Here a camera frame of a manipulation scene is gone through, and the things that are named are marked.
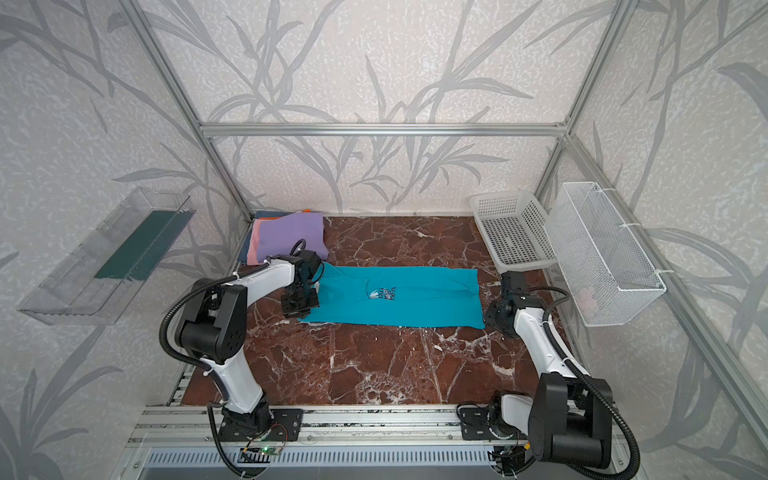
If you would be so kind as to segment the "teal printed t-shirt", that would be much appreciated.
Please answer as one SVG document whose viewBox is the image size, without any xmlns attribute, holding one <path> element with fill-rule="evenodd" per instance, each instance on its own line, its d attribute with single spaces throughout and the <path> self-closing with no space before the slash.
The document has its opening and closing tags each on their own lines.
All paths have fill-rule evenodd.
<svg viewBox="0 0 768 480">
<path fill-rule="evenodd" d="M 484 327 L 478 271 L 327 264 L 307 323 L 408 328 Z"/>
</svg>

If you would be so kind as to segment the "white plastic laundry basket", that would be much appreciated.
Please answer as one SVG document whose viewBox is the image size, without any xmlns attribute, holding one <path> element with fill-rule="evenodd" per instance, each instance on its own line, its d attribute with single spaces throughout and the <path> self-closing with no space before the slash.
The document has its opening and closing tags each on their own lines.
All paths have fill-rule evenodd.
<svg viewBox="0 0 768 480">
<path fill-rule="evenodd" d="M 548 214 L 532 193 L 475 195 L 469 206 L 499 274 L 546 269 L 557 262 L 545 232 Z"/>
</svg>

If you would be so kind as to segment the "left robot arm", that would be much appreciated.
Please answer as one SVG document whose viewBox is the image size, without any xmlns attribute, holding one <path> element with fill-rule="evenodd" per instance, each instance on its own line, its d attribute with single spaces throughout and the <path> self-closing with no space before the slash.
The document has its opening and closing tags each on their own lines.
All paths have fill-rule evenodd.
<svg viewBox="0 0 768 480">
<path fill-rule="evenodd" d="M 266 394 L 245 358 L 249 307 L 279 291 L 283 316 L 306 318 L 319 306 L 316 283 L 322 269 L 316 252 L 296 248 L 243 275 L 201 279 L 169 311 L 181 314 L 177 356 L 212 377 L 222 395 L 224 425 L 241 436 L 261 436 L 274 424 Z"/>
</svg>

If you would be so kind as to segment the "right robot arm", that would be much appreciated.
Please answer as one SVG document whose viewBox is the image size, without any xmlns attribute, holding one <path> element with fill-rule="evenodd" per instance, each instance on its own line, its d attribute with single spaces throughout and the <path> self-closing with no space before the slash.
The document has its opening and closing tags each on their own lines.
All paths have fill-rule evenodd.
<svg viewBox="0 0 768 480">
<path fill-rule="evenodd" d="M 607 468 L 613 417 L 581 379 L 588 372 L 553 325 L 551 306 L 527 286 L 523 273 L 502 275 L 500 296 L 484 321 L 522 340 L 539 375 L 533 395 L 494 394 L 488 406 L 490 432 L 500 439 L 526 436 L 537 461 Z"/>
</svg>

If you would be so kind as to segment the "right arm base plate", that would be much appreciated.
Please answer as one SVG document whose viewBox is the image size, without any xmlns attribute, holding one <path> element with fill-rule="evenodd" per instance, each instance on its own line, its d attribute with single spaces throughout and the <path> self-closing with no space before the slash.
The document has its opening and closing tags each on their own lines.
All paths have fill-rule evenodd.
<svg viewBox="0 0 768 480">
<path fill-rule="evenodd" d="M 509 435 L 496 432 L 490 423 L 488 408 L 474 403 L 459 404 L 456 407 L 462 439 L 471 440 L 507 440 Z"/>
</svg>

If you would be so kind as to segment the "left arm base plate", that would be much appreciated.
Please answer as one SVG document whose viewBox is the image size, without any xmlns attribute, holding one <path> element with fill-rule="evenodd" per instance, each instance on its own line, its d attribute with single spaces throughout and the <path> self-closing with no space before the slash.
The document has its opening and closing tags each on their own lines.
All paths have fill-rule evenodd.
<svg viewBox="0 0 768 480">
<path fill-rule="evenodd" d="M 303 410 L 268 408 L 236 413 L 224 408 L 222 414 L 218 435 L 224 442 L 255 440 L 283 443 L 298 440 Z"/>
</svg>

